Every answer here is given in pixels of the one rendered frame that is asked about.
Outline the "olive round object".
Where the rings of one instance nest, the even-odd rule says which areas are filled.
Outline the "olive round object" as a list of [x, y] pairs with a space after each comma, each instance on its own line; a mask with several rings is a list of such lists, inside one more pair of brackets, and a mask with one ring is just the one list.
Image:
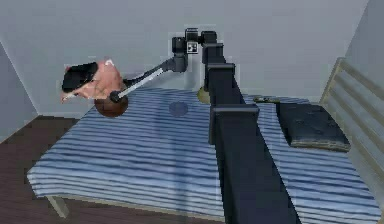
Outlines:
[[207, 91], [204, 90], [204, 87], [201, 87], [197, 91], [197, 98], [203, 104], [209, 104], [210, 103], [210, 95]]

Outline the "brown ball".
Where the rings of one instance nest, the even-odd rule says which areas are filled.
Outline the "brown ball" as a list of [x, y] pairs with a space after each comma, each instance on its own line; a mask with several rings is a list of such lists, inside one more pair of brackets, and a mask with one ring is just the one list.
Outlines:
[[101, 115], [105, 117], [118, 117], [127, 110], [128, 99], [123, 98], [117, 103], [109, 99], [95, 99], [94, 105]]

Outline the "black pillow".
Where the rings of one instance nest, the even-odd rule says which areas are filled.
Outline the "black pillow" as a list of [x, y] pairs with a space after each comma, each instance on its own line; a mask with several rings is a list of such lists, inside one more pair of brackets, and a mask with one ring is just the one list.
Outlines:
[[290, 147], [344, 153], [351, 148], [342, 129], [320, 105], [277, 103], [276, 114]]

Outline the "bed with blue striped cover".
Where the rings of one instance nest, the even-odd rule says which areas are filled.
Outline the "bed with blue striped cover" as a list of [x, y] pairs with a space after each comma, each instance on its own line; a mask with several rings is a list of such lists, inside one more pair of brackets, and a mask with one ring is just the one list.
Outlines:
[[[289, 147], [275, 105], [260, 108], [262, 135], [302, 224], [379, 224], [379, 207], [344, 154]], [[38, 197], [225, 221], [208, 125], [209, 108], [194, 93], [139, 89], [117, 118], [89, 110], [27, 178]]]

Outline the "dark flat remote control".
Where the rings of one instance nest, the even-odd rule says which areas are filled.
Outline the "dark flat remote control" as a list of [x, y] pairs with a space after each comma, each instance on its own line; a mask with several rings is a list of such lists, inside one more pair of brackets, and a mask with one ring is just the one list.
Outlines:
[[273, 97], [265, 97], [265, 96], [255, 96], [253, 97], [253, 102], [255, 103], [280, 103], [280, 99]]

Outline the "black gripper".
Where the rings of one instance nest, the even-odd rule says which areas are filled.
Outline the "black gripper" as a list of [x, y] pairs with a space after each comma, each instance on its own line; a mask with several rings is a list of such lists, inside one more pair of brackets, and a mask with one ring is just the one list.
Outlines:
[[130, 92], [143, 86], [147, 82], [153, 80], [163, 72], [185, 72], [188, 66], [188, 55], [186, 49], [186, 40], [184, 37], [172, 38], [172, 53], [173, 57], [164, 61], [160, 65], [145, 71], [135, 78], [124, 78], [123, 83], [127, 87], [123, 91], [112, 91], [110, 93], [110, 100], [114, 103], [119, 102], [125, 98]]

